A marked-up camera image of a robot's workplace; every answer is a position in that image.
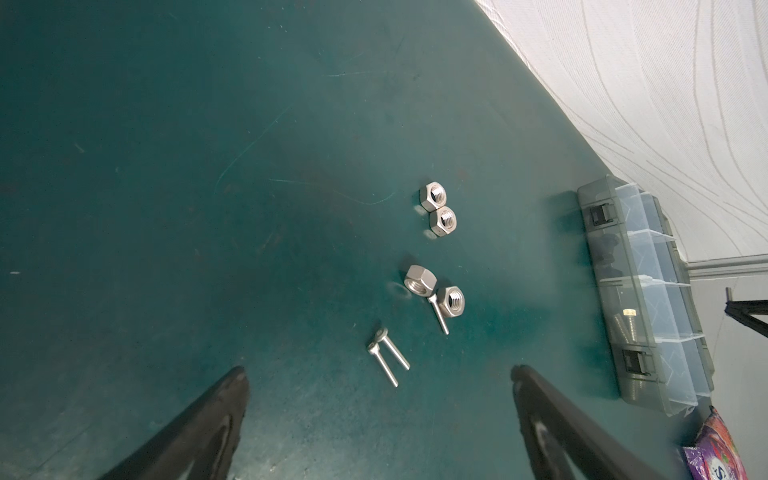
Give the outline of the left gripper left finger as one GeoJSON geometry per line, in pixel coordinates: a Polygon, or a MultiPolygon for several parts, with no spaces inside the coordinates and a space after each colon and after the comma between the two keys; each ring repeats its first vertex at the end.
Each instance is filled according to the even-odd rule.
{"type": "Polygon", "coordinates": [[[249,380],[234,367],[104,479],[226,479],[240,442],[249,380]]]}

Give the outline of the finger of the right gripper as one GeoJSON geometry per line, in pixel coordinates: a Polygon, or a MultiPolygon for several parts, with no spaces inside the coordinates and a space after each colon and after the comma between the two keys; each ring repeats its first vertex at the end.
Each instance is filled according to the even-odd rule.
{"type": "Polygon", "coordinates": [[[760,320],[757,316],[768,315],[767,300],[741,300],[733,299],[733,290],[730,287],[725,289],[726,306],[724,313],[730,318],[736,320],[741,325],[757,332],[763,337],[768,337],[768,324],[760,320]]]}

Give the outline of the large silver hex nut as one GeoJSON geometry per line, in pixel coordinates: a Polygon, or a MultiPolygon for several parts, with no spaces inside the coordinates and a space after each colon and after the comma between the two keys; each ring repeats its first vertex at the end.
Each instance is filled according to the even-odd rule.
{"type": "Polygon", "coordinates": [[[458,286],[441,288],[437,293],[438,307],[445,317],[455,318],[464,313],[466,298],[458,286]]]}

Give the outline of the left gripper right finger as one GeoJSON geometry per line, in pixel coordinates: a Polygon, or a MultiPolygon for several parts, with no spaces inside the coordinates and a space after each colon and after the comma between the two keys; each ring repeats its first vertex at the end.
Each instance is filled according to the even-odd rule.
{"type": "Polygon", "coordinates": [[[511,370],[513,398],[533,475],[572,479],[660,479],[564,394],[528,365],[511,370]]]}

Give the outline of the thin silver screw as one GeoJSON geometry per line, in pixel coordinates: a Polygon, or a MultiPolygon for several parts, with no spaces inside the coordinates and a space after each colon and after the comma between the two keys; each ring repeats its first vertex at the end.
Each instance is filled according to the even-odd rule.
{"type": "Polygon", "coordinates": [[[444,319],[443,312],[442,312],[442,310],[440,308],[440,305],[438,303],[437,295],[436,294],[432,294],[431,296],[429,296],[427,298],[427,301],[430,303],[430,305],[432,306],[432,308],[433,308],[433,310],[435,312],[436,318],[438,320],[438,323],[440,325],[440,328],[441,328],[442,332],[445,335],[448,335],[449,334],[449,329],[448,329],[446,321],[444,319]]]}

